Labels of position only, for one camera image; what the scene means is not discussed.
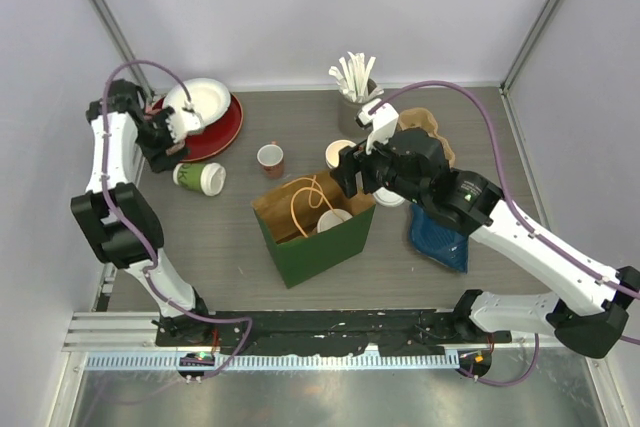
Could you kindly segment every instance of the green cup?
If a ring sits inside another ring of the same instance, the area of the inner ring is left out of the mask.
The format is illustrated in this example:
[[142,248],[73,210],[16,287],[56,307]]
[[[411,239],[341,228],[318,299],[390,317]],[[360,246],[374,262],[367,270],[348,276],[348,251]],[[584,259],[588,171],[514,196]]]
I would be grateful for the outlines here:
[[213,197],[224,186],[227,172],[220,164],[178,164],[173,169],[173,182],[185,189]]

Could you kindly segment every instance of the green container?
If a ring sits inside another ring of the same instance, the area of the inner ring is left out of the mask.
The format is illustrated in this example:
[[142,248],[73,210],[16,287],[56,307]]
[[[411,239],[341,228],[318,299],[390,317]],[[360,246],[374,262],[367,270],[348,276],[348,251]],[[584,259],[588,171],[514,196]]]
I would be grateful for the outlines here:
[[310,208],[308,194],[303,192],[295,200],[298,221],[309,234],[303,237],[291,219],[291,198],[300,187],[310,186],[309,181],[285,184],[252,202],[269,253],[287,288],[362,252],[373,220],[376,204],[372,196],[360,193],[347,199],[328,171],[316,176],[331,205],[346,210],[353,218],[316,233],[315,224],[328,207]]

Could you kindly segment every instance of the white wall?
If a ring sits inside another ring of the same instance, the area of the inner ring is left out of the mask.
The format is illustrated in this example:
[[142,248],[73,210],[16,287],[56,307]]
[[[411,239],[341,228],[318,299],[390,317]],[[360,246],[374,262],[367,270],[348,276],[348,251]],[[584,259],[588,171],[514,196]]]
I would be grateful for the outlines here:
[[0,0],[0,412],[45,425],[71,313],[100,276],[69,210],[84,192],[84,112],[119,63],[86,0]]
[[138,57],[246,88],[330,84],[347,50],[376,55],[379,82],[501,81],[544,0],[107,2]]
[[[636,268],[639,29],[638,0],[565,0],[513,90],[557,233],[600,261]],[[639,302],[626,334],[640,337]],[[639,358],[640,347],[624,343],[609,355],[637,425]]]

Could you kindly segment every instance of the paper cup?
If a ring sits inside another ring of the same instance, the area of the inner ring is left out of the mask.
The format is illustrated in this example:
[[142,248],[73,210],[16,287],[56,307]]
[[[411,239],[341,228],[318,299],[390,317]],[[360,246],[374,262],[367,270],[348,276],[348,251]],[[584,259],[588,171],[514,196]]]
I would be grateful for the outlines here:
[[278,179],[284,174],[284,152],[276,144],[267,144],[258,150],[258,162],[270,179]]
[[351,219],[353,216],[342,209],[327,210],[318,219],[318,233],[329,230],[336,225],[340,225],[343,222]]
[[400,197],[395,192],[385,189],[384,187],[376,190],[373,193],[373,198],[376,199],[378,204],[384,207],[399,207],[404,204],[404,198]]
[[340,151],[345,147],[355,147],[355,142],[350,140],[336,140],[331,142],[324,151],[324,160],[327,163],[327,167],[335,169],[340,163]]
[[224,186],[227,171],[220,164],[178,164],[173,169],[173,182],[185,189],[213,197]]

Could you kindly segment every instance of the red plate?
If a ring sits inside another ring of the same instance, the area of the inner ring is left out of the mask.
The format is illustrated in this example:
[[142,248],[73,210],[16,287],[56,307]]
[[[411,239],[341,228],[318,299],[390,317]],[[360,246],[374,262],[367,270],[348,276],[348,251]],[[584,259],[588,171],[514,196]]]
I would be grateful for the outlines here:
[[[151,112],[161,109],[162,102],[164,102],[164,97],[153,105]],[[182,162],[197,162],[221,153],[236,140],[243,120],[242,105],[231,94],[231,105],[220,119],[207,126],[202,134],[187,137],[189,155]]]

